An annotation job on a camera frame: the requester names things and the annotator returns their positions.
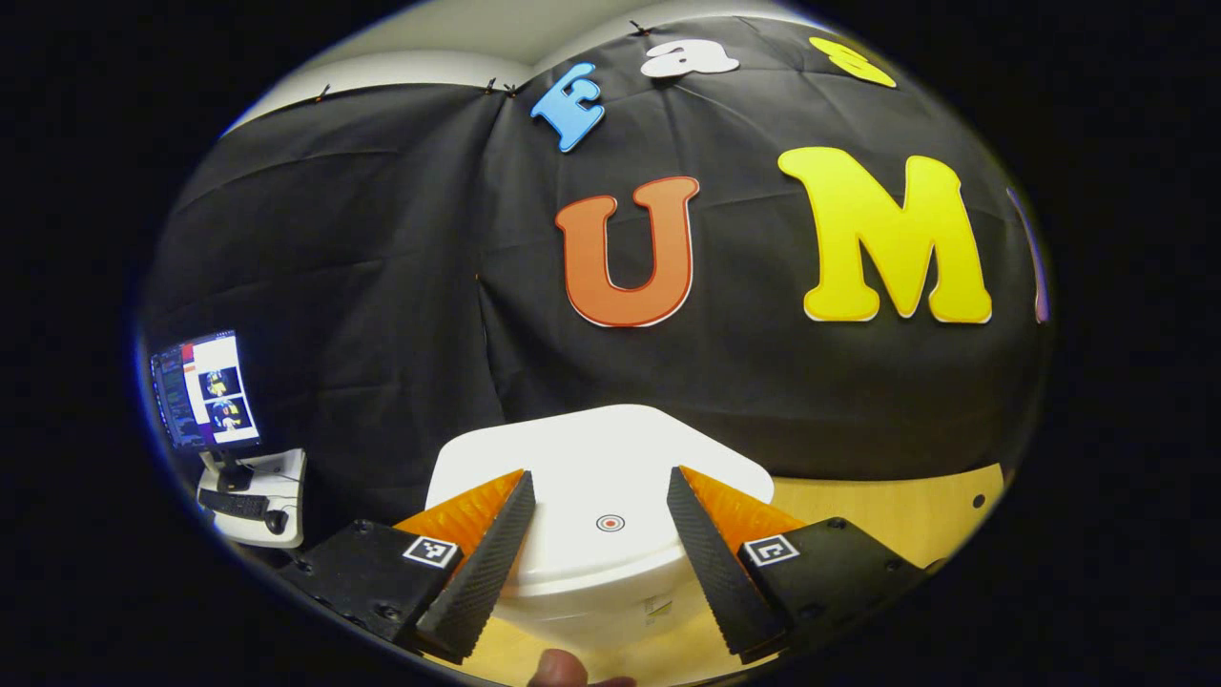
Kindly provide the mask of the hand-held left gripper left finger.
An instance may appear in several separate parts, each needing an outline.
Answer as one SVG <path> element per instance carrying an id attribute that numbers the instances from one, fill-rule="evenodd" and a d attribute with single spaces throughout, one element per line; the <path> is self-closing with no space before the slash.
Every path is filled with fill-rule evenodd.
<path id="1" fill-rule="evenodd" d="M 394 527 L 357 519 L 280 567 L 280 578 L 368 635 L 463 664 L 534 513 L 532 475 L 516 469 Z"/>

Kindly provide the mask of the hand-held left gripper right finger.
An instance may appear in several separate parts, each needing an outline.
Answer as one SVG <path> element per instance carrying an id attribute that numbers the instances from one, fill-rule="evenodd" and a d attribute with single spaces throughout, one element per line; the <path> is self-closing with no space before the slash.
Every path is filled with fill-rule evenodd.
<path id="1" fill-rule="evenodd" d="M 829 646 L 928 577 L 851 519 L 808 525 L 687 466 L 672 469 L 667 506 L 726 649 L 746 665 Z"/>

